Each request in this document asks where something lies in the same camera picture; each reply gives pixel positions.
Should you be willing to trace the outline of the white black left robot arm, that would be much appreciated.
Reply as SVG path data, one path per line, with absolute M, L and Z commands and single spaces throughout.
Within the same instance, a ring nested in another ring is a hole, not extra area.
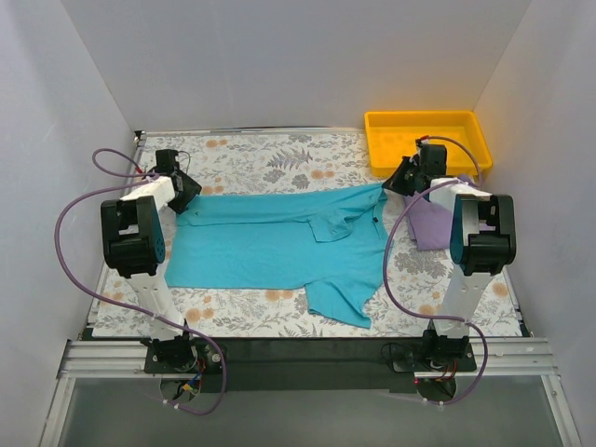
M 201 185 L 182 170 L 178 155 L 173 149 L 156 151 L 156 165 L 147 173 L 137 171 L 148 183 L 118 200 L 104 201 L 101 222 L 104 261 L 127 281 L 152 319 L 147 346 L 156 361 L 186 373 L 196 366 L 198 351 L 166 284 L 167 249 L 159 213 L 184 213 Z

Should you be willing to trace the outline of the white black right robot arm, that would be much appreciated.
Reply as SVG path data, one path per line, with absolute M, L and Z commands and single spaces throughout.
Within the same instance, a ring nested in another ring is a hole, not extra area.
M 469 343 L 469 333 L 477 328 L 474 313 L 494 276 L 513 262 L 517 252 L 512 197 L 493 195 L 449 176 L 447 141 L 439 136 L 417 139 L 415 155 L 404 156 L 383 184 L 385 191 L 410 198 L 401 218 L 422 200 L 451 214 L 449 253 L 454 267 L 442 312 L 426 317 L 428 327 L 422 336 L 388 350 L 400 372 L 447 372 L 457 365 L 474 370 Z

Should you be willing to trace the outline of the teal t shirt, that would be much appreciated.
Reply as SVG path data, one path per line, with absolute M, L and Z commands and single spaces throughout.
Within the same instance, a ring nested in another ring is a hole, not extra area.
M 172 288 L 305 289 L 308 310 L 355 327 L 383 281 L 378 183 L 303 194 L 197 196 L 178 216 Z

